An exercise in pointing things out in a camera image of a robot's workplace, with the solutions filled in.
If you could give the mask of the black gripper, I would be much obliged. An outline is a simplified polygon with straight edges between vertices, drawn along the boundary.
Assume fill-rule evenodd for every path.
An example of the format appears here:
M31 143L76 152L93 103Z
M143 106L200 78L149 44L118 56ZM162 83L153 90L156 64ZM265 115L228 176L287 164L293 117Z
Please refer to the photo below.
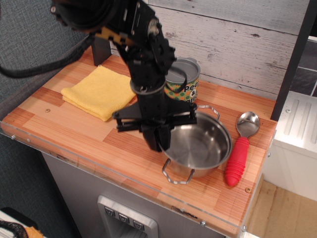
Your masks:
M197 123L196 109L195 103L174 100L165 94L137 95L136 103L114 112L112 118L119 132L142 131L149 148L159 152L170 148L175 126Z

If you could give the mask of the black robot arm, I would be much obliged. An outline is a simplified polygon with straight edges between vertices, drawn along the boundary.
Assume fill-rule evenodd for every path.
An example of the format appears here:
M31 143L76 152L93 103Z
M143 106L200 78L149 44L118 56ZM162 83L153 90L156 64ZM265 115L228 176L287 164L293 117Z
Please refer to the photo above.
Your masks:
M137 102L113 113L119 131L142 132L154 151L170 147L177 125L194 124L196 104L164 91L176 58L159 19L141 0L54 0L51 13L65 26L112 41L127 64Z

